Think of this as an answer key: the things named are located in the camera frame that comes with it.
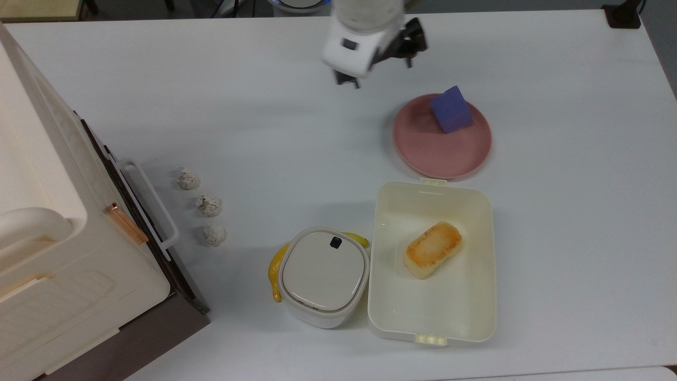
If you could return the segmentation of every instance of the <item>purple cube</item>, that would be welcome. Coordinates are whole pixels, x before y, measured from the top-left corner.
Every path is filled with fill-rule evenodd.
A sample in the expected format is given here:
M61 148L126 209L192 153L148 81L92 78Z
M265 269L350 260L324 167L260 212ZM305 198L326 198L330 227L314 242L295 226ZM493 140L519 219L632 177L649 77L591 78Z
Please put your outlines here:
M430 100L433 113L445 134L450 134L473 123L468 103L463 99L458 86Z

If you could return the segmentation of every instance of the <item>toasted bread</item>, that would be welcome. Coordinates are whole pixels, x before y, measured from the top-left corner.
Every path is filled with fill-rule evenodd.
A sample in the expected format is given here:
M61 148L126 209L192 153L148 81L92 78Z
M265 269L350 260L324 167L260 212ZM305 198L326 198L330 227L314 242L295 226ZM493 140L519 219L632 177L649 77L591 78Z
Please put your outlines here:
M458 253L461 234L448 222L438 222L409 244L404 264L412 274L425 279Z

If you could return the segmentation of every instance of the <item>handle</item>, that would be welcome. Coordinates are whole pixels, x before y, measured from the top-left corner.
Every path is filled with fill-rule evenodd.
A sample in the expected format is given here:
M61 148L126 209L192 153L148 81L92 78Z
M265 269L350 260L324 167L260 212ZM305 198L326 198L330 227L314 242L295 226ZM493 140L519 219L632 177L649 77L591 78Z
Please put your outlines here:
M0 214L0 250L23 239L47 237L63 241L73 227L61 214L46 207L25 207Z
M127 158L123 159L120 161L114 161L115 168L118 170L125 169L127 167L134 167L136 168L137 171L139 171L139 175L141 175L141 179L146 183L146 186L148 187L148 190L150 191L150 194L155 198L155 202L158 203L158 206L160 207L160 211L162 214L165 215L165 218L167 219L167 222L169 223L169 227L171 228L171 236L169 236L168 239L165 239L164 241L158 242L158 246L160 246L160 249L162 251L165 251L166 249L169 249L172 245L176 243L176 241L179 240L179 229L176 228L176 224L174 223L174 220L171 219L169 212L165 208L165 205L162 203L160 200L160 197L158 197L157 192L155 191L155 188L150 184L150 181L148 180L148 177L146 177L146 173L144 170L141 168L141 166L136 163L133 159Z

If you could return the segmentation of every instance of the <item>small white container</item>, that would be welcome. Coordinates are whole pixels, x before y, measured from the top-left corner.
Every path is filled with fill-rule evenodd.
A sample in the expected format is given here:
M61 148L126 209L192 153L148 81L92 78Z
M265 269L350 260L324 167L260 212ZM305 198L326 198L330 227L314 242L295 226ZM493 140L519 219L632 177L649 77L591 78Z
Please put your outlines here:
M320 328L355 310L369 277L369 257L351 237L327 228L299 233L284 254L278 285L289 311Z
M447 339L482 342L496 328L494 224L479 190L448 188L444 180L388 182L378 192L368 314L379 337L436 346ZM446 221L462 248L426 279L403 263L407 246Z

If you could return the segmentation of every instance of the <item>container lid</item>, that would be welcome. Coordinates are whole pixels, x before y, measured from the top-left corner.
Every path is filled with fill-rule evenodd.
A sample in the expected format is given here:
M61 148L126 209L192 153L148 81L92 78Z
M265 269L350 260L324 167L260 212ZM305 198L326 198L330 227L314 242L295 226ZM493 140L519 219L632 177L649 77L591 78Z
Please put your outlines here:
M361 288L366 258L352 240L313 231L289 250L282 269L282 287L305 306L340 310Z

